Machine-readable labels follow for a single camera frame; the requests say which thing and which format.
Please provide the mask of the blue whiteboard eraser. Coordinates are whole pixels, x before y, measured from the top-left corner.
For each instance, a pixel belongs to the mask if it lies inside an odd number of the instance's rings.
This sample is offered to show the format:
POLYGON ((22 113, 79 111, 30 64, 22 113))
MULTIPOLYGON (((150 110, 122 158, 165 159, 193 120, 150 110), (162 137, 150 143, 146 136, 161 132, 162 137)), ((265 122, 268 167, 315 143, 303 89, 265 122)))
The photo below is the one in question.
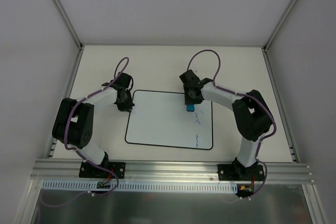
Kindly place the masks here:
POLYGON ((187 104, 186 105, 186 110, 188 112, 194 112, 195 111, 195 105, 194 104, 187 104))

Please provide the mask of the white whiteboard black rim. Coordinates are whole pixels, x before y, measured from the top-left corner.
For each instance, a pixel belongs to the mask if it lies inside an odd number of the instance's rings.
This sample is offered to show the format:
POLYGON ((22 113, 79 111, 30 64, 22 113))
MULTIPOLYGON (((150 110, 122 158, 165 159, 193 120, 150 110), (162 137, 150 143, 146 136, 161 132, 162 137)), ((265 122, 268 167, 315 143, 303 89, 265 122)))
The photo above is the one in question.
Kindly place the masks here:
POLYGON ((125 141, 129 144, 211 150, 212 103, 203 101, 187 111, 184 94, 136 90, 125 141))

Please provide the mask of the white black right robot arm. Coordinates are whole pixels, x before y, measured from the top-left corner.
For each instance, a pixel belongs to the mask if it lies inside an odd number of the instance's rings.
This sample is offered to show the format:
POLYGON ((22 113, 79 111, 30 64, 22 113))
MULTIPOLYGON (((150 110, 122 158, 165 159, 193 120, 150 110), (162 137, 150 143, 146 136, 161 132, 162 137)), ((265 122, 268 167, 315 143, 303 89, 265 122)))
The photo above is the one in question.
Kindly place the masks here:
POLYGON ((183 82, 183 89, 186 105, 211 101, 233 112, 237 129, 242 136, 234 172, 237 178, 247 180, 254 172, 252 166, 257 163, 259 143, 275 124, 261 93, 257 90, 235 92, 216 86, 209 80, 183 82))

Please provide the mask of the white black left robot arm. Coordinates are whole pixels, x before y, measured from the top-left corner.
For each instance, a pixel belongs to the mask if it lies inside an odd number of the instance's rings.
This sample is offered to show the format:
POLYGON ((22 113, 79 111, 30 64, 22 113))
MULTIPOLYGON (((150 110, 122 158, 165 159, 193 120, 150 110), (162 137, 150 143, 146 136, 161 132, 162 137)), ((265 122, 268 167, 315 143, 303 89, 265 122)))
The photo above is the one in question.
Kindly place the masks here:
POLYGON ((114 105, 119 111, 131 112, 134 107, 131 91, 122 87, 109 87, 101 88, 81 100, 64 98, 52 128, 53 138, 89 163, 97 177, 108 174, 109 158, 92 140, 94 116, 98 111, 114 105))

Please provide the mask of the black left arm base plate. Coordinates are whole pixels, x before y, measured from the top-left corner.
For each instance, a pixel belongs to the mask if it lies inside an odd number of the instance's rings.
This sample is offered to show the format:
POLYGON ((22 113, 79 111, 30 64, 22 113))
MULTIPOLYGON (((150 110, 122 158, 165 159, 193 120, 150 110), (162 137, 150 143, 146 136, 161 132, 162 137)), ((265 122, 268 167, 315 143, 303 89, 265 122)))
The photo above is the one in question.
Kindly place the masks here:
POLYGON ((124 179, 126 163, 124 162, 110 162, 101 166, 94 166, 88 162, 82 162, 79 170, 80 178, 98 178, 105 179, 111 175, 112 178, 115 178, 111 174, 113 172, 118 179, 124 179))

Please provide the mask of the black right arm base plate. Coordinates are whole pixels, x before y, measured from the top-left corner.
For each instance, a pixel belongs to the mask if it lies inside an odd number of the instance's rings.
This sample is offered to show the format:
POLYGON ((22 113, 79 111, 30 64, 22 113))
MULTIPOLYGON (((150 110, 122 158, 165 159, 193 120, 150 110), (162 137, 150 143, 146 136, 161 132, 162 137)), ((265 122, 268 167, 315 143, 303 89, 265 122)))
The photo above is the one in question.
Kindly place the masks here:
POLYGON ((258 163, 250 167, 218 164, 217 174, 220 181, 252 181, 254 179, 257 182, 261 182, 265 179, 264 168, 258 163))

